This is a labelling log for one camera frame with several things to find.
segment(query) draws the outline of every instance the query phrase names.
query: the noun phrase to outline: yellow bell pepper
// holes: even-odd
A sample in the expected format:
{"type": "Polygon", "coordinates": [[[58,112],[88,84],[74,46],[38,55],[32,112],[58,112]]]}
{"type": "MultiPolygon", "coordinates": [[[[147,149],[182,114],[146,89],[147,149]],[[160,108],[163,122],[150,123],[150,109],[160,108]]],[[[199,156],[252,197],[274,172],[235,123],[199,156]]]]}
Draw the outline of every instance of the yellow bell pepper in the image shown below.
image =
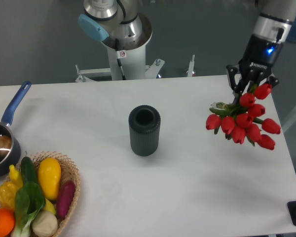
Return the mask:
{"type": "Polygon", "coordinates": [[[10,172],[9,172],[9,177],[13,183],[16,184],[16,186],[19,187],[19,189],[23,186],[23,180],[22,180],[22,175],[21,172],[16,170],[14,165],[9,166],[10,172]]]}
{"type": "Polygon", "coordinates": [[[48,157],[40,163],[37,173],[38,182],[45,198],[50,201],[57,200],[60,176],[61,168],[57,159],[48,157]]]}
{"type": "Polygon", "coordinates": [[[0,206],[10,210],[15,210],[15,196],[19,190],[13,182],[4,182],[0,185],[0,206]]]}
{"type": "Polygon", "coordinates": [[[48,200],[46,199],[46,204],[45,204],[45,207],[43,208],[44,211],[49,211],[51,213],[53,213],[54,215],[56,215],[56,209],[54,207],[54,205],[48,200]]]}

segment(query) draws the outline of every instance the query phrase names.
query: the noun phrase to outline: orange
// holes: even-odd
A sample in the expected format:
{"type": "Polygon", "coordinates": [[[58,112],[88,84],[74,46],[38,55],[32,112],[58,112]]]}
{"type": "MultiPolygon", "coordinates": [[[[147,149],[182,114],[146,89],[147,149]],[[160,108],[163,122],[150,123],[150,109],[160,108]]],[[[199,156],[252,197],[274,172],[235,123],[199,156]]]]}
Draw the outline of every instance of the orange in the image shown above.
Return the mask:
{"type": "Polygon", "coordinates": [[[14,228],[15,218],[13,211],[0,208],[0,237],[5,237],[14,228]]]}

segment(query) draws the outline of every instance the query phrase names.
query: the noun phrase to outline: white tabletop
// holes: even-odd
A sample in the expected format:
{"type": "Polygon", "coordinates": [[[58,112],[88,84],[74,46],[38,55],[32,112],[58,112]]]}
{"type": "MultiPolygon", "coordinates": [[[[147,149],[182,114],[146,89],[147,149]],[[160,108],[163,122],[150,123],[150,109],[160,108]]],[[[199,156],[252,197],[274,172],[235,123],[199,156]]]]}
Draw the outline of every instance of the white tabletop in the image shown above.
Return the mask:
{"type": "MultiPolygon", "coordinates": [[[[0,87],[0,119],[18,86],[0,87]]],[[[74,160],[81,194],[62,236],[238,237],[296,232],[287,202],[296,175],[283,134],[275,150],[205,129],[213,102],[231,102],[226,76],[32,85],[12,131],[24,151],[74,160]],[[161,115],[146,158],[129,142],[129,113],[161,115]]],[[[271,96],[260,101],[279,121],[271,96]]]]}

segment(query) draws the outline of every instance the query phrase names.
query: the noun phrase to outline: cable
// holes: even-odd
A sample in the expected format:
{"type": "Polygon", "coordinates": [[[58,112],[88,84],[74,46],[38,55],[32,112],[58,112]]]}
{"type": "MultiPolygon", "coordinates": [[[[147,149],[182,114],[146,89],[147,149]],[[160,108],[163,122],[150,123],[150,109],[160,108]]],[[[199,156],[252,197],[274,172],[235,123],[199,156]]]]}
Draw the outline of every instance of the cable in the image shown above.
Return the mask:
{"type": "MultiPolygon", "coordinates": [[[[115,39],[115,51],[118,51],[118,39],[115,39]]],[[[123,70],[123,67],[122,67],[122,63],[120,61],[120,58],[117,59],[117,64],[122,72],[122,79],[123,80],[126,80],[126,77],[125,77],[125,73],[124,73],[124,70],[123,70]]]]}

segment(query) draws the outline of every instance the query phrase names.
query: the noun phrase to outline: red tulip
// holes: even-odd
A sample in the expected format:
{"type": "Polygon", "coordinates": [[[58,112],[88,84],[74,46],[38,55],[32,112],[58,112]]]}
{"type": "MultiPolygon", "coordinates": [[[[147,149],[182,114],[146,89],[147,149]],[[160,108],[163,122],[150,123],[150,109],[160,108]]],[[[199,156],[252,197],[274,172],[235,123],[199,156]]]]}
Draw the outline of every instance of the red tulip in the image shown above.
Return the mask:
{"type": "Polygon", "coordinates": [[[256,98],[251,93],[246,93],[240,97],[240,105],[243,107],[251,107],[255,104],[256,98]]]}
{"type": "Polygon", "coordinates": [[[244,143],[246,137],[246,130],[236,126],[231,132],[231,137],[234,143],[244,143]]]}
{"type": "Polygon", "coordinates": [[[254,104],[248,109],[248,114],[253,117],[260,117],[265,114],[265,107],[260,104],[254,104]]]}
{"type": "Polygon", "coordinates": [[[242,128],[250,126],[253,122],[253,116],[247,113],[240,114],[236,118],[237,125],[242,128]]]}
{"type": "Polygon", "coordinates": [[[249,127],[247,127],[246,132],[251,141],[258,142],[261,140],[261,131],[255,123],[252,123],[249,127]]]}
{"type": "Polygon", "coordinates": [[[269,133],[273,134],[280,134],[281,133],[281,127],[278,125],[274,120],[270,118],[266,118],[262,123],[262,129],[264,131],[267,131],[269,133]]]}
{"type": "Polygon", "coordinates": [[[272,85],[269,83],[264,83],[255,89],[254,95],[258,99],[264,100],[269,95],[269,93],[271,93],[271,91],[272,91],[272,85]]]}
{"type": "Polygon", "coordinates": [[[222,119],[222,131],[229,135],[235,128],[236,122],[233,117],[227,116],[222,119]]]}
{"type": "Polygon", "coordinates": [[[209,115],[206,120],[206,129],[211,130],[218,128],[221,125],[221,118],[215,114],[209,115]]]}
{"type": "Polygon", "coordinates": [[[258,144],[260,145],[260,147],[270,150],[274,150],[275,146],[275,142],[273,141],[273,139],[266,134],[261,135],[261,140],[258,141],[258,144]]]}

